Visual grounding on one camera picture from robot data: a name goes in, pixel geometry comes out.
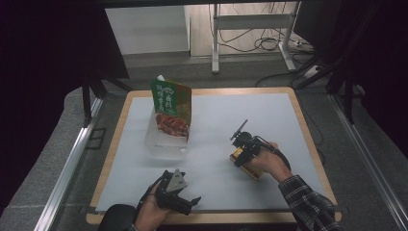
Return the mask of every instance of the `hand-mounted device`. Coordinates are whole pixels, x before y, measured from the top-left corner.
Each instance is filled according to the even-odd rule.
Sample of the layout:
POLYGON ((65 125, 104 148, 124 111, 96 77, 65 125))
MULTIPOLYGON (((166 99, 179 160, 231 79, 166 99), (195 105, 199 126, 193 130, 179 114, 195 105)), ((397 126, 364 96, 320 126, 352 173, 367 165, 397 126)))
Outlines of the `hand-mounted device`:
POLYGON ((245 122, 231 138, 231 141, 235 139, 232 144, 242 150, 241 154, 235 159, 234 165, 236 167, 241 167, 242 165, 247 164, 252 158, 256 157, 259 154, 261 147, 265 147, 273 154, 279 156, 285 163, 286 167, 288 167, 288 169, 291 169, 291 165, 289 164, 288 159, 286 159, 286 157, 279 149, 275 148, 261 137, 252 137, 248 132, 241 132, 247 121, 248 119, 245 120, 245 122))
POLYGON ((141 198, 137 213, 139 213, 144 199, 149 196, 151 190, 156 184, 159 185, 154 195, 156 197, 157 205, 160 208, 167 208, 184 215, 191 213, 191 207, 198 204, 201 196, 192 201, 188 201, 178 196, 178 193, 187 186, 186 181, 183 178, 185 174, 185 172, 180 172, 178 168, 174 172, 165 170, 163 175, 159 177, 149 189, 147 189, 146 193, 141 198))

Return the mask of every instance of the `white metal stand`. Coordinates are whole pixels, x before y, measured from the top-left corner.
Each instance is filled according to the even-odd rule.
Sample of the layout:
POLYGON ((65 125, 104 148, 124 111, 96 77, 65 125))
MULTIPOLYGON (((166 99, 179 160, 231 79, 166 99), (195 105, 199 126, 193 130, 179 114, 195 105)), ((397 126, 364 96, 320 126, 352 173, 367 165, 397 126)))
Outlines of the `white metal stand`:
POLYGON ((219 15, 218 6, 214 4, 214 42, 213 42, 213 73, 219 73, 218 30, 243 30, 286 28, 287 33, 279 49, 289 71, 295 71, 293 61, 288 52, 288 42, 296 19, 299 3, 296 2, 291 13, 281 14, 248 14, 248 15, 219 15))

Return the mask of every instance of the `meat image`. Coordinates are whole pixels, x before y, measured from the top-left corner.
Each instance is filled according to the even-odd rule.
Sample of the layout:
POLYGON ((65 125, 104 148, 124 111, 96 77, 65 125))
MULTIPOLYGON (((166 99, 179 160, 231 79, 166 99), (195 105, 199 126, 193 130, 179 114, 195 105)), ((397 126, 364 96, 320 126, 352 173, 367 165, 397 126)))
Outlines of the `meat image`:
POLYGON ((189 126, 183 119, 171 116, 156 114, 156 122, 159 130, 175 137, 189 137, 189 126))

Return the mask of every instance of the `gray floor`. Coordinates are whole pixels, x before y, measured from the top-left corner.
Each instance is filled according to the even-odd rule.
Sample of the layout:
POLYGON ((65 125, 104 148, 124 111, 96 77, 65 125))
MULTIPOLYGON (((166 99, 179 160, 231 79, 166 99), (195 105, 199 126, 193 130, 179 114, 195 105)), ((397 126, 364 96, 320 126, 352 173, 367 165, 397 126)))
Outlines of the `gray floor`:
MULTIPOLYGON (((147 90, 148 82, 163 74, 192 88, 250 88, 263 77, 287 73, 280 55, 221 58, 220 73, 211 73, 210 59, 125 57, 130 80, 123 80, 136 90, 147 90)), ((291 75, 267 78, 259 87, 287 86, 291 75)), ((386 203, 347 135, 339 117, 324 92, 322 79, 296 95, 312 137, 324 161, 324 169, 343 212, 345 230, 399 230, 386 203)), ((126 92, 105 82, 109 93, 94 130, 106 131, 103 141, 89 142, 78 170, 63 200, 52 230, 96 230, 86 223, 88 208, 97 176, 107 154, 126 92)), ((371 150, 373 158, 395 190, 405 208, 408 205, 408 161, 391 140, 372 121, 359 99, 353 102, 356 127, 371 150)), ((0 219, 0 230, 33 230, 83 122, 81 90, 70 93, 64 112, 38 162, 14 196, 0 219)), ((271 230, 271 227, 258 227, 271 230)))

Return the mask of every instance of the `forearm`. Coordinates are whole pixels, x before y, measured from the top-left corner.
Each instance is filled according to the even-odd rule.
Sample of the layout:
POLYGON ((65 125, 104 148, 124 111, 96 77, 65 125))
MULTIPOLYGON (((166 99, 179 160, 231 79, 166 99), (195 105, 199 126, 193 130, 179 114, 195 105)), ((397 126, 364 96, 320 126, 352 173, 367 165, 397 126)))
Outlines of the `forearm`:
POLYGON ((314 192, 300 176, 286 179, 279 189, 293 214, 308 230, 343 230, 334 220, 333 203, 314 192))

